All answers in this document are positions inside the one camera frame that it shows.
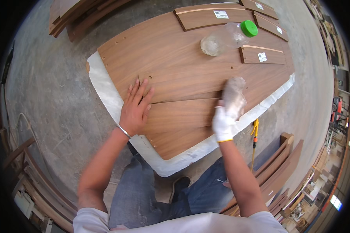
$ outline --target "sleeve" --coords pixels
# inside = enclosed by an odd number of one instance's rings
[[[255,214],[252,214],[248,217],[249,219],[254,220],[255,222],[270,226],[277,230],[280,233],[288,233],[280,222],[276,221],[272,213],[268,211],[261,211]]]
[[[109,215],[95,208],[82,208],[73,220],[75,233],[107,233]]]

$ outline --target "left hand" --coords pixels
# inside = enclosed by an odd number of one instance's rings
[[[148,94],[141,100],[147,85],[147,79],[144,79],[141,85],[139,79],[136,79],[134,87],[130,85],[128,88],[127,97],[121,111],[119,125],[126,130],[130,136],[136,135],[147,123],[151,107],[149,103],[154,95],[154,87],[152,87]]]

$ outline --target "concrete floor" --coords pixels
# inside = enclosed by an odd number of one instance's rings
[[[51,2],[40,0],[15,36],[6,103],[11,127],[24,113],[40,148],[31,148],[34,157],[61,192],[76,202],[83,168],[115,127],[89,80],[87,58],[113,36],[142,21],[177,7],[213,1],[133,0],[103,18],[74,43],[70,43],[66,30],[57,39],[48,35]],[[282,132],[294,133],[294,145],[304,139],[297,169],[285,185],[291,193],[313,164],[325,139],[333,95],[332,69],[321,35],[302,0],[262,2],[275,9],[288,32],[296,72],[293,87],[259,118],[255,169],[279,147]],[[16,142],[31,136],[22,117],[18,130],[17,136],[13,131]],[[247,163],[252,155],[251,130],[252,126],[247,127],[234,138]],[[108,209],[131,156],[125,147],[116,161],[105,193]],[[220,156],[216,149],[171,177],[157,177],[158,200],[168,201],[174,179],[188,175],[194,182]]]

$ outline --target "right hand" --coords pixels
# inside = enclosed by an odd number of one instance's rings
[[[218,105],[215,107],[215,114],[212,121],[212,128],[217,142],[233,140],[232,126],[235,124],[235,119],[233,116],[228,115],[223,105],[223,100],[219,100]]]
[[[132,85],[129,86],[127,97],[122,107],[119,125],[131,137],[136,135],[147,123],[151,107],[149,103],[154,95],[154,87],[152,87],[147,95],[141,99],[147,85],[147,79],[144,79],[141,85],[139,79],[136,79],[134,87]]]

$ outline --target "silver bangle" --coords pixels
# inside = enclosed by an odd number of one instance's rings
[[[127,136],[129,139],[131,139],[131,136],[126,132],[126,130],[124,130],[124,129],[122,128],[122,126],[120,126],[119,124],[117,124],[117,126],[123,131],[123,133],[126,134],[126,136]]]

